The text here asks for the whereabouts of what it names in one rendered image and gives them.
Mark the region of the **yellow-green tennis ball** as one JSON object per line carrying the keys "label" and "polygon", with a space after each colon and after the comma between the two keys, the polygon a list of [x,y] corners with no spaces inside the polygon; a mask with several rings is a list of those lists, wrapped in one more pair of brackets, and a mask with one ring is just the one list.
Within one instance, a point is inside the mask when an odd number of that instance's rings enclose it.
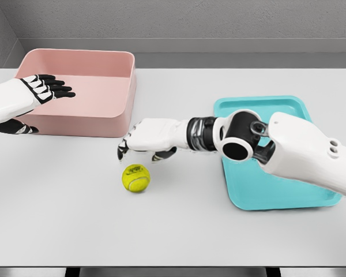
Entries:
{"label": "yellow-green tennis ball", "polygon": [[142,164],[131,164],[122,173],[122,184],[126,190],[139,193],[150,184],[151,176],[148,169]]}

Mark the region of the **blue rectangular tray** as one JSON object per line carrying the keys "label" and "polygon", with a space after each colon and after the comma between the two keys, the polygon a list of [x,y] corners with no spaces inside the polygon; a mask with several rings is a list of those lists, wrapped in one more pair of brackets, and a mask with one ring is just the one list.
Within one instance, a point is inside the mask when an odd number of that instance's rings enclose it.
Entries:
{"label": "blue rectangular tray", "polygon": [[[306,106],[295,96],[221,98],[213,108],[216,117],[249,109],[264,122],[269,122],[277,111],[311,120]],[[328,207],[338,204],[342,198],[319,186],[267,174],[255,159],[234,162],[223,158],[222,162],[229,198],[243,210]]]}

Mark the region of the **pink rectangular basket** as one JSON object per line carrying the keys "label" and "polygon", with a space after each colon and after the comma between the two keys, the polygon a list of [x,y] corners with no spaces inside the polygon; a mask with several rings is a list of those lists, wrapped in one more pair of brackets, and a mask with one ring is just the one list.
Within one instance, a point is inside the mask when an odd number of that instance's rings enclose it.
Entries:
{"label": "pink rectangular basket", "polygon": [[132,53],[38,48],[25,55],[15,77],[34,74],[53,75],[76,94],[19,118],[40,134],[114,138],[128,132],[137,86]]}

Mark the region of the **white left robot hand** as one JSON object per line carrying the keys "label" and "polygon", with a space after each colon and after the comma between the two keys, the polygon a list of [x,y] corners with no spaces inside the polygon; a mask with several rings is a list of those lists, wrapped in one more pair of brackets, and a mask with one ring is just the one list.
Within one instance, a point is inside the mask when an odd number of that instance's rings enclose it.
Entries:
{"label": "white left robot hand", "polygon": [[35,108],[60,98],[73,98],[72,87],[49,74],[35,74],[24,78],[13,78],[0,84],[0,133],[36,134],[38,128],[19,120]]}

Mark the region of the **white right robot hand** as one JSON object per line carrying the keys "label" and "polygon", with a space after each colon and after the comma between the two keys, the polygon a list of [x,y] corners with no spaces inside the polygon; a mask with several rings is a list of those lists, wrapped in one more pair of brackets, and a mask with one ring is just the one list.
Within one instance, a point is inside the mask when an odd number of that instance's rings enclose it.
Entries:
{"label": "white right robot hand", "polygon": [[170,158],[178,148],[187,149],[187,120],[145,118],[135,124],[117,147],[117,157],[122,160],[128,151],[152,152],[152,161]]}

